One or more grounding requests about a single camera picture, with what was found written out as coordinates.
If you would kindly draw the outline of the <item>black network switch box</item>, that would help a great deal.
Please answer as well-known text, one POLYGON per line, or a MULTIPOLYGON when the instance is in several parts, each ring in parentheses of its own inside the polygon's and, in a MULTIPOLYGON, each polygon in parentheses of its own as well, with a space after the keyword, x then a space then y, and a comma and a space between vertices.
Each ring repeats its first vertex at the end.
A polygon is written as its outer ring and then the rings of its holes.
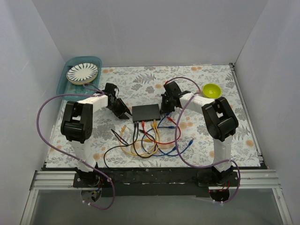
POLYGON ((137 105, 132 107, 133 122, 161 120, 158 104, 137 105))

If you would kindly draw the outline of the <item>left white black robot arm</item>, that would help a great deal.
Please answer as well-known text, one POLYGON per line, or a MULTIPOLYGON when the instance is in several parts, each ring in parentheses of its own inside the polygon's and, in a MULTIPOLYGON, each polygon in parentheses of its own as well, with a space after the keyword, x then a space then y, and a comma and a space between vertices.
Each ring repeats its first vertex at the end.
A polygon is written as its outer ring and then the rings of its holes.
POLYGON ((129 117, 126 114, 132 114, 125 103, 113 95, 88 97, 84 100, 66 103, 60 127, 61 134, 71 143, 75 156, 79 158, 75 171, 91 188, 99 184, 100 176, 93 172, 93 168, 98 165, 94 154, 89 150, 88 139, 92 135, 93 114, 103 108, 110 109, 121 120, 128 120, 129 117))

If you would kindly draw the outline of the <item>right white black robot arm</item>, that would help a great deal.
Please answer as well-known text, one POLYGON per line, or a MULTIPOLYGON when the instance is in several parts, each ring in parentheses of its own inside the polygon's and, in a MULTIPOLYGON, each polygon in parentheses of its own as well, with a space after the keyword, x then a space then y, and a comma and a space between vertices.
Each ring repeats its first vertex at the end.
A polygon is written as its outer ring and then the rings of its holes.
POLYGON ((231 144, 233 135, 236 133, 236 129, 239 126, 237 117, 232 111, 227 99, 224 97, 219 97, 217 99, 204 98, 186 92, 176 96, 164 93, 161 96, 162 113, 166 114, 173 112, 176 107, 182 109, 178 116, 178 122, 186 109, 203 115, 208 133, 213 138, 213 163, 207 166, 192 165, 182 157, 177 141, 175 141, 175 148, 180 159, 186 165, 202 171, 208 171, 211 175, 210 182, 213 182, 217 186, 225 185, 233 173, 231 144))

